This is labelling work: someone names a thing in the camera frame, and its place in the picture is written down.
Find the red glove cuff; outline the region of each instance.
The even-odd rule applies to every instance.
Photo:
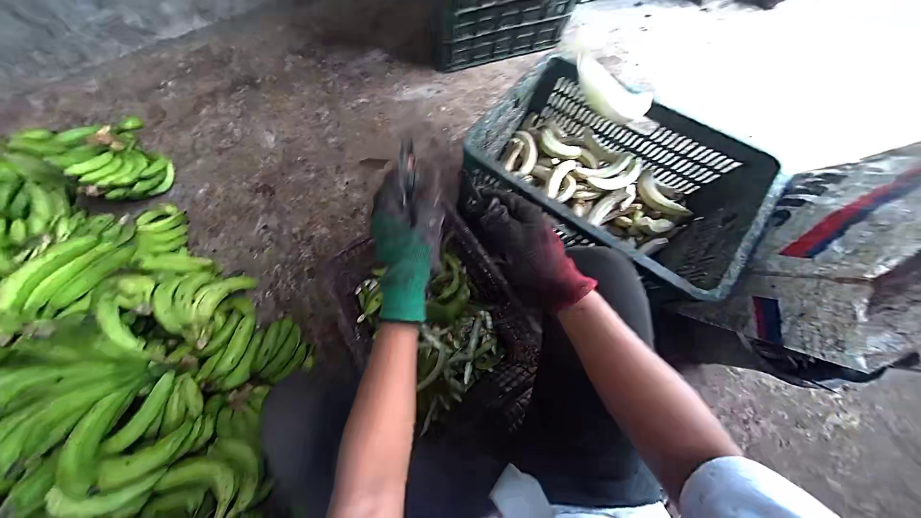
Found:
[[[576,268],[576,263],[569,257],[566,258],[565,272],[561,272],[560,280],[562,281],[561,286],[556,293],[553,305],[550,307],[552,314],[557,314],[579,302],[598,287],[598,281],[582,275],[582,272]]]

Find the green glove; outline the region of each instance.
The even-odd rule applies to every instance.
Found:
[[[425,321],[429,271],[438,263],[444,211],[438,204],[437,182],[426,183],[420,177],[416,185],[415,165],[412,142],[403,142],[397,167],[387,173],[374,196],[375,257],[387,266],[380,280],[384,321]]]

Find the hand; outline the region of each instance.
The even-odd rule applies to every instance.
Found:
[[[412,141],[404,141],[397,167],[374,196],[375,257],[387,266],[380,280],[384,321],[425,321],[429,269],[438,264],[444,221],[438,178],[417,177],[415,167]]]
[[[505,263],[506,278],[522,299],[556,314],[598,286],[578,271],[536,205],[511,193],[484,195],[493,198],[480,217],[484,246]]]

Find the wall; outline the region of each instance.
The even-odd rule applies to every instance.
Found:
[[[0,0],[0,98],[266,0]]]

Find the black plastic crate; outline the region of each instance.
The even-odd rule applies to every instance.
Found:
[[[434,0],[435,64],[451,72],[556,45],[576,0]]]
[[[726,297],[783,189],[775,181],[777,160],[655,102],[647,132],[615,124],[584,103],[577,78],[572,62],[550,55],[471,127],[464,140],[461,211],[477,211],[482,188],[506,188],[554,217],[566,246],[597,244],[627,253],[654,303]],[[542,119],[552,116],[566,131],[588,125],[605,146],[641,157],[660,182],[686,194],[694,221],[655,257],[647,257],[507,174],[496,158],[531,112]]]

